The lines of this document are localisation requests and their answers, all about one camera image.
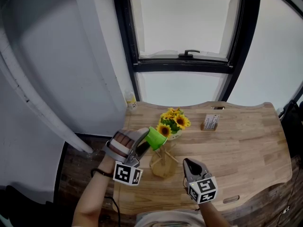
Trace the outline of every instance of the green cup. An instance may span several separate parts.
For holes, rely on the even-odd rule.
[[[161,135],[158,131],[156,131],[153,127],[149,127],[150,132],[145,137],[145,140],[149,143],[152,150],[155,151],[159,149],[162,145],[165,144],[167,138]]]

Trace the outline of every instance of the black wristband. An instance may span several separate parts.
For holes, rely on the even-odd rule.
[[[113,178],[114,175],[113,174],[109,174],[109,173],[105,173],[104,171],[100,170],[99,168],[94,168],[90,171],[90,176],[93,177],[94,176],[94,172],[99,172],[100,174],[102,174],[103,176],[107,176],[110,178]]]

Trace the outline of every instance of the small bottle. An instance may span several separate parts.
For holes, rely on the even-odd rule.
[[[133,91],[125,90],[125,99],[126,99],[128,110],[135,111],[137,109],[137,100],[134,96]]]

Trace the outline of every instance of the black window frame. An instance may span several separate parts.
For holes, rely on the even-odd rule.
[[[138,45],[130,0],[114,0],[125,58],[137,101],[141,100],[135,73],[152,71],[193,71],[228,74],[219,93],[227,101],[240,75],[255,32],[260,0],[240,0],[236,30],[232,35],[228,61],[206,59],[139,59]]]

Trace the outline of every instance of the hand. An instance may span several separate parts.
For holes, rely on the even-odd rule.
[[[121,143],[122,145],[126,146],[127,148],[131,148],[131,146],[134,143],[133,140],[131,140],[129,137],[125,136],[124,134],[122,134],[120,132],[118,132],[115,135],[114,139],[116,141],[118,141],[119,143]],[[113,152],[117,153],[118,155],[120,155],[122,157],[127,157],[127,154],[121,152],[120,150],[116,149],[112,145],[109,145],[109,148]],[[113,158],[109,157],[108,155],[105,155],[98,168],[106,173],[113,173],[114,168],[115,168],[115,160]]]

